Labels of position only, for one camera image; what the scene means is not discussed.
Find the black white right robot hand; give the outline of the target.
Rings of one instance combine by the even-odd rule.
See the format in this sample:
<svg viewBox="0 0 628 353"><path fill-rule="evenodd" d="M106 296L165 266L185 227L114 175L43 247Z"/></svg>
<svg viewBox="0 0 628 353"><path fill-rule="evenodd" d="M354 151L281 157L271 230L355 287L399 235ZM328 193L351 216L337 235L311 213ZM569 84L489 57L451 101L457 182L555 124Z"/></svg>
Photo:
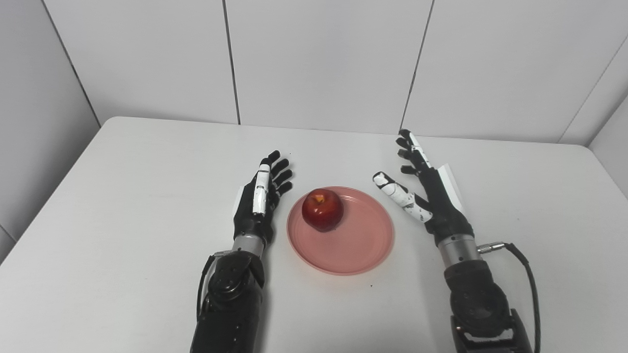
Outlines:
<svg viewBox="0 0 628 353"><path fill-rule="evenodd" d="M416 176L427 197L424 199L411 192L384 172L377 172L372 177L377 188L423 223L427 232L433 235L435 244L455 235L475 237L471 224L455 206L440 172L431 165L415 135L410 130L400 129L395 142L400 147L398 156L410 163L401 167L402 174Z"/></svg>

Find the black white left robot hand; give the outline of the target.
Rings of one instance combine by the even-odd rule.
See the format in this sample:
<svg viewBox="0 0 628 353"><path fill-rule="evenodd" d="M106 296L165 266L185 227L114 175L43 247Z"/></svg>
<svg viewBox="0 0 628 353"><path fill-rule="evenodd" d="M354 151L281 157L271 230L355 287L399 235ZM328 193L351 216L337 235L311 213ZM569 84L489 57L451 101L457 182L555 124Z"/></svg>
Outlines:
<svg viewBox="0 0 628 353"><path fill-rule="evenodd" d="M259 237L265 246L272 243L274 211L292 189L292 175L289 160L281 158L278 150L262 159L253 179L242 189L234 214L234 238L248 234Z"/></svg>

